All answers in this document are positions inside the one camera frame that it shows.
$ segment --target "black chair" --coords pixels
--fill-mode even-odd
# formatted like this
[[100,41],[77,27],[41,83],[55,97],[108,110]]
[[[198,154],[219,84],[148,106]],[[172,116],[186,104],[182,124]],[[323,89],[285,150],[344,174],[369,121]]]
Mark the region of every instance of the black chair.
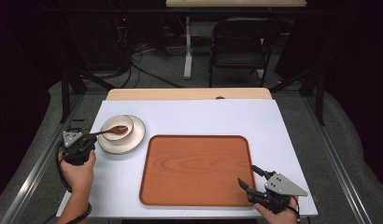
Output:
[[209,87],[214,67],[262,69],[261,87],[273,44],[280,34],[276,21],[262,18],[229,18],[214,28],[209,60]]

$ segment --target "white tabletop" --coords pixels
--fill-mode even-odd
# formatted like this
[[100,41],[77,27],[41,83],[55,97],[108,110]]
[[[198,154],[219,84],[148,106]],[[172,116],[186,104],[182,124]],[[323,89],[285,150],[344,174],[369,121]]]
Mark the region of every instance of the white tabletop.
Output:
[[166,0],[167,7],[305,7],[305,0]]
[[[112,218],[227,218],[259,217],[253,208],[147,206],[139,191],[149,139],[156,134],[220,134],[247,138],[252,163],[267,171],[278,171],[306,190],[300,197],[302,216],[317,215],[284,121],[274,100],[226,99],[187,101],[104,101],[92,126],[98,132],[116,115],[134,115],[143,120],[146,135],[130,153],[114,155],[96,147],[96,164],[90,217]],[[257,188],[266,180],[255,175]],[[60,215],[70,194],[66,193]]]

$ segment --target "brown spoon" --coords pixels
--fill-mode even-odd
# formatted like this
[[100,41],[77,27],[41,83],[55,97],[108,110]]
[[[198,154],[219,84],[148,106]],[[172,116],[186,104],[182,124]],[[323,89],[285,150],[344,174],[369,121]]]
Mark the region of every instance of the brown spoon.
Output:
[[122,134],[122,133],[127,132],[127,130],[128,130],[127,126],[119,125],[119,126],[114,126],[113,128],[111,128],[109,130],[102,131],[102,132],[99,132],[99,133],[85,133],[85,134],[82,135],[82,137],[83,138],[87,138],[87,137],[90,137],[90,136],[96,136],[98,134],[103,134],[103,133]]

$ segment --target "white plate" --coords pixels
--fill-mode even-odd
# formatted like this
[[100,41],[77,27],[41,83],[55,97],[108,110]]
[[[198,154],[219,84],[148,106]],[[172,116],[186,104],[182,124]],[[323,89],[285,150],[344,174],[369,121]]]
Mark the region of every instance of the white plate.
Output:
[[126,115],[126,116],[130,118],[134,123],[134,130],[132,132],[132,135],[127,140],[127,143],[120,146],[115,146],[111,144],[109,141],[107,141],[104,138],[104,136],[102,136],[101,134],[98,135],[98,143],[105,151],[113,153],[113,154],[128,153],[132,151],[136,146],[138,146],[138,144],[142,141],[143,137],[145,136],[145,124],[143,123],[141,119],[135,116],[132,116],[132,115]]

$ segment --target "metal rail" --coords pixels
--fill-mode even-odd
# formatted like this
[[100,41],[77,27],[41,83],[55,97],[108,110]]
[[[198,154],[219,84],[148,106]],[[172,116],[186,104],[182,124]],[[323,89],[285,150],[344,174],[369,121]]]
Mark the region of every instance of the metal rail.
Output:
[[41,178],[43,177],[43,174],[45,174],[51,159],[54,157],[54,152],[55,152],[54,148],[63,134],[64,127],[67,127],[70,124],[70,122],[72,121],[72,118],[78,111],[78,108],[80,107],[83,99],[84,99],[84,95],[78,94],[75,96],[75,100],[71,106],[72,112],[69,114],[68,119],[64,123],[60,123],[60,125],[56,129],[54,133],[54,137],[52,138],[49,146],[47,147],[45,151],[42,152],[42,155],[37,160],[34,168],[32,169],[31,173],[26,178],[25,182],[23,183],[13,203],[8,208],[5,216],[3,217],[1,221],[1,224],[19,222],[19,219],[22,215],[23,210],[25,209],[29,200],[32,198],[32,195],[34,194],[37,188],[37,185],[39,184]]
[[321,126],[319,121],[315,117],[315,114],[314,114],[315,108],[314,108],[312,99],[309,97],[303,97],[302,99],[307,107],[309,116],[312,118],[312,120],[314,120],[314,123],[317,129],[319,130],[319,133],[325,143],[326,153],[328,155],[329,162],[331,163],[333,167],[334,173],[336,174],[337,179],[340,183],[340,186],[346,195],[349,206],[351,207],[351,210],[354,213],[355,218],[357,219],[358,223],[361,223],[361,224],[372,223],[372,220],[369,218],[369,215],[367,214],[362,204],[362,201],[360,199],[360,196],[358,195],[358,192],[355,190],[355,187],[348,176],[346,168],[344,167],[343,163],[340,160],[340,157],[338,156],[336,152],[336,148],[334,147],[332,143],[331,137],[328,135],[325,129],[325,126]]

